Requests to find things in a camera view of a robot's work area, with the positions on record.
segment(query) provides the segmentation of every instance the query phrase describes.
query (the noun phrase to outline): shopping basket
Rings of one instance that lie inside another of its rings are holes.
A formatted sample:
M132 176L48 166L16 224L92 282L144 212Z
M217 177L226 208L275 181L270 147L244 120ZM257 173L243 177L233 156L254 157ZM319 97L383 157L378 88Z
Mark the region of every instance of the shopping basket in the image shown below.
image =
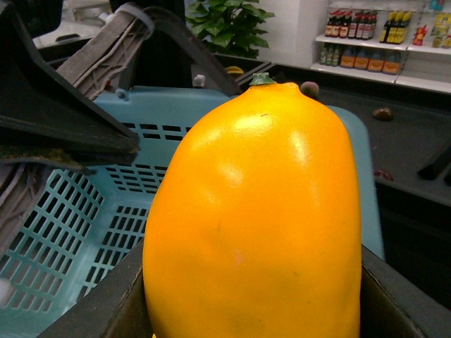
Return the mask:
M6 255L0 277L14 293L0 337L36 337L95 287L144 235L149 207L180 140L230 97L211 89L136 87L95 101L140 136L132 165L55 170ZM362 191L363 243L383 257L368 135L355 115L332 107L350 131Z

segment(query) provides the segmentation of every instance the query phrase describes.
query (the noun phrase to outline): papaya stem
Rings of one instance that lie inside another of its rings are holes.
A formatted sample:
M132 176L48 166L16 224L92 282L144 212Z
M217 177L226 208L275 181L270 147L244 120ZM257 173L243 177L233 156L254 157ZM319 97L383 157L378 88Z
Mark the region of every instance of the papaya stem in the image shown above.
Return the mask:
M271 85L277 83L269 77L269 73L254 73L252 74L252 81L249 86L259 86L259 85Z

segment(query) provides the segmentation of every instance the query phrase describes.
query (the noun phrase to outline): store shelf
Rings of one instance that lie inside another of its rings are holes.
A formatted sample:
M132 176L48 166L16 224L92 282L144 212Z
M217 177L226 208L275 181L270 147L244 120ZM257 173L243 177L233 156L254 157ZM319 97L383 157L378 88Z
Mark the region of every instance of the store shelf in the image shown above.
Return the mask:
M311 67L313 70L319 70L325 73L346 75L352 77L358 77L361 79L371 79L374 81L385 82L385 83L395 83L396 75L387 75L383 73L372 73L367 70L349 69L342 68L340 66L333 67L330 65L321 65L319 63L313 64Z
M435 90L438 92L451 93L451 83L449 76L432 75L430 73L403 71L397 77L396 83L409 87Z
M409 45L407 42L402 44L381 44L376 36L370 40L362 40L362 39L348 39L348 38L339 38L339 37L327 37L324 34L316 37L317 42L329 42L332 44L345 44L347 46L360 46L360 47L369 47L369 48L379 48L379 49L390 49L393 51L406 51L407 46Z
M451 49L446 48L433 48L429 46L408 46L408 51L417 51L419 53L428 53L428 54L442 54L451 56Z

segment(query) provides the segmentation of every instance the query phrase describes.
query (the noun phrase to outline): white wall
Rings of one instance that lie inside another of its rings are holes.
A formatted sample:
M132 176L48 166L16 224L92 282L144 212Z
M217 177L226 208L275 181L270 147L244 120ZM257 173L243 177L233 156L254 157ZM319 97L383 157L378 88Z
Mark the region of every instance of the white wall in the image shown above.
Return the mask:
M260 0L259 7L274 12L261 25L269 49L261 49L259 59L306 67L318 60L315 37L324 31L328 0Z

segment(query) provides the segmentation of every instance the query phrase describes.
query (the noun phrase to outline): small fruit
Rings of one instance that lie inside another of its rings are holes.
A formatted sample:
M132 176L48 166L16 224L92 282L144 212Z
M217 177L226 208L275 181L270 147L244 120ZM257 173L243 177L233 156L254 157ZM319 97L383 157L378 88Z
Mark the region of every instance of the small fruit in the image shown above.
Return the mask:
M303 95L305 96L308 96L312 99L316 99L318 97L319 86L315 82L306 81L301 84L300 89L301 93L303 93Z
M373 117L380 121L391 121L395 114L389 107L377 108L373 111Z

